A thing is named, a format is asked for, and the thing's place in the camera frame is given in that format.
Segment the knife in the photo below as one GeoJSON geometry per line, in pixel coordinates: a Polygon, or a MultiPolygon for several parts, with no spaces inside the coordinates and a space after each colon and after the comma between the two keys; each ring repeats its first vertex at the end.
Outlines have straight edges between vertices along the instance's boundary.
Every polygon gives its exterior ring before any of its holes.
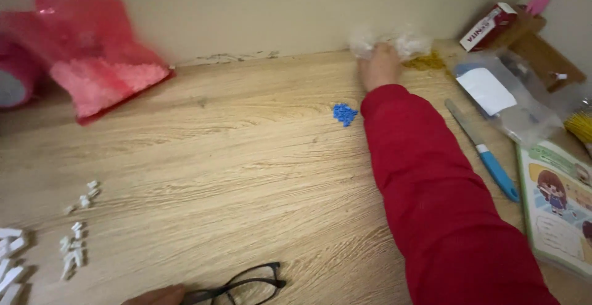
{"type": "Polygon", "coordinates": [[[447,99],[444,102],[444,105],[448,108],[452,116],[458,121],[458,124],[461,125],[462,129],[465,133],[469,136],[477,151],[479,152],[479,157],[485,164],[485,168],[489,171],[489,174],[493,177],[493,180],[497,183],[499,188],[504,192],[504,194],[513,202],[520,202],[520,197],[518,196],[518,192],[514,188],[514,182],[508,177],[506,171],[501,167],[495,156],[487,149],[485,142],[481,138],[478,132],[473,129],[471,124],[467,121],[463,113],[456,107],[452,100],[447,99]]]}

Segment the beige wall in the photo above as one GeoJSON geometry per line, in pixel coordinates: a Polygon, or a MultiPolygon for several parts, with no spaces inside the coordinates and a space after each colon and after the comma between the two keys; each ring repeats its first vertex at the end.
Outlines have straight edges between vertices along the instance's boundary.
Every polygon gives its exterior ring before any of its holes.
{"type": "Polygon", "coordinates": [[[541,36],[592,77],[592,0],[551,0],[543,15],[541,36]]]}
{"type": "MultiPolygon", "coordinates": [[[[498,0],[125,0],[140,36],[173,63],[218,53],[279,56],[346,47],[360,24],[387,32],[406,23],[435,38],[458,36],[498,0]]],[[[0,0],[23,8],[31,0],[0,0]]]]}

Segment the blue knife handle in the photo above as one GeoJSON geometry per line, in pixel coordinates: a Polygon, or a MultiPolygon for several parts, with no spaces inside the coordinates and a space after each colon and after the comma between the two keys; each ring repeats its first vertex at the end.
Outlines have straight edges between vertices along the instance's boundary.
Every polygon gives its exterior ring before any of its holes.
{"type": "Polygon", "coordinates": [[[497,159],[495,159],[495,156],[493,156],[491,151],[479,152],[479,155],[483,161],[483,164],[485,164],[487,171],[489,171],[489,174],[491,174],[493,180],[495,180],[499,188],[501,188],[508,199],[514,202],[520,202],[518,192],[514,188],[514,181],[512,181],[508,177],[506,171],[501,168],[501,165],[497,159]]]}

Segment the blue beads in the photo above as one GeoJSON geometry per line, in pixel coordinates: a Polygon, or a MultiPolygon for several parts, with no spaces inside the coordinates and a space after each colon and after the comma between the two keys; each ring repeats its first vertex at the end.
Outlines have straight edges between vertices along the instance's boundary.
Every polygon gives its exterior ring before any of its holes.
{"type": "Polygon", "coordinates": [[[333,118],[343,122],[343,126],[347,127],[356,117],[358,112],[351,109],[347,104],[336,104],[333,107],[333,118]]]}

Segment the metal blade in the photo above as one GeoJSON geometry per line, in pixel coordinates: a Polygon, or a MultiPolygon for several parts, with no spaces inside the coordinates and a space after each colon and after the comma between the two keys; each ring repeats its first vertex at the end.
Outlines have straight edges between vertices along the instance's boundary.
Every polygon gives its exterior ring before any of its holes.
{"type": "Polygon", "coordinates": [[[458,107],[456,107],[456,105],[454,104],[454,102],[452,102],[452,100],[447,99],[444,102],[444,105],[446,105],[446,107],[448,108],[448,111],[450,111],[450,113],[452,113],[452,116],[456,119],[456,121],[458,121],[458,124],[461,125],[462,129],[469,136],[471,141],[473,141],[473,144],[475,144],[475,146],[485,143],[483,141],[483,138],[481,138],[479,133],[477,133],[476,130],[473,129],[473,127],[467,121],[467,119],[465,118],[465,116],[463,115],[461,110],[458,109],[458,107]]]}

